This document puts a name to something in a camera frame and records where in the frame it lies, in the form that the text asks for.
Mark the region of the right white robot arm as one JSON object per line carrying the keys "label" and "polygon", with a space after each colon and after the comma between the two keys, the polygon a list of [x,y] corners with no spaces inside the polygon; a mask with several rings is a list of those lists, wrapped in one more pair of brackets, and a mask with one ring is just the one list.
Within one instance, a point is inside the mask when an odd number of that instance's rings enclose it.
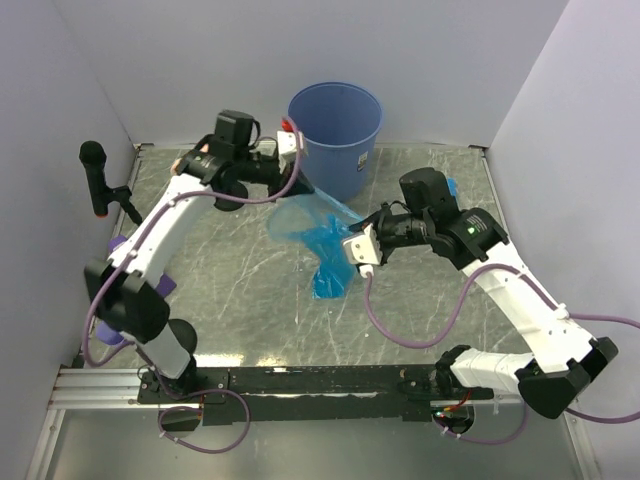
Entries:
{"label": "right white robot arm", "polygon": [[398,248],[428,245],[478,285],[524,339],[526,354],[459,345],[435,366],[439,393],[458,398],[477,388],[519,395],[539,415],[555,419],[617,356],[607,337],[577,324],[530,272],[499,222],[482,208],[462,209],[447,177],[423,167],[399,180],[403,213],[389,203],[349,228],[347,260],[371,282],[373,269]]}

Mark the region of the blue plastic trash bin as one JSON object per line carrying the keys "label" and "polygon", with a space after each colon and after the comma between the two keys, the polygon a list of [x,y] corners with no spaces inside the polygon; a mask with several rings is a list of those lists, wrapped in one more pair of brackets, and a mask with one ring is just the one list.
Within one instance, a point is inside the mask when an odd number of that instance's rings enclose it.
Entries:
{"label": "blue plastic trash bin", "polygon": [[368,90],[344,82],[322,82],[299,91],[288,116],[306,140],[302,171],[333,198],[347,202],[367,180],[383,109]]}

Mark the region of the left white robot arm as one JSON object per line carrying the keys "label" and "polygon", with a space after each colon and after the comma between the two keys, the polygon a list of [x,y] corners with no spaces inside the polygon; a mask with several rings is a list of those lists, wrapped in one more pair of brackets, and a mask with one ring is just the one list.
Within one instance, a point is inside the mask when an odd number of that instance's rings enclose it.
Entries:
{"label": "left white robot arm", "polygon": [[249,196],[246,184],[265,186],[267,203],[314,191],[301,172],[305,138],[294,120],[283,118],[269,155],[262,154],[251,137],[259,130],[252,116],[221,111],[213,133],[174,164],[165,193],[136,231],[107,259],[86,265],[91,300],[82,338],[86,365],[100,365],[91,357],[88,337],[94,321],[100,320],[123,337],[124,346],[135,346],[172,400],[194,396],[197,336],[191,326],[184,331],[173,327],[170,307],[157,290],[166,265],[207,210],[259,202]]}

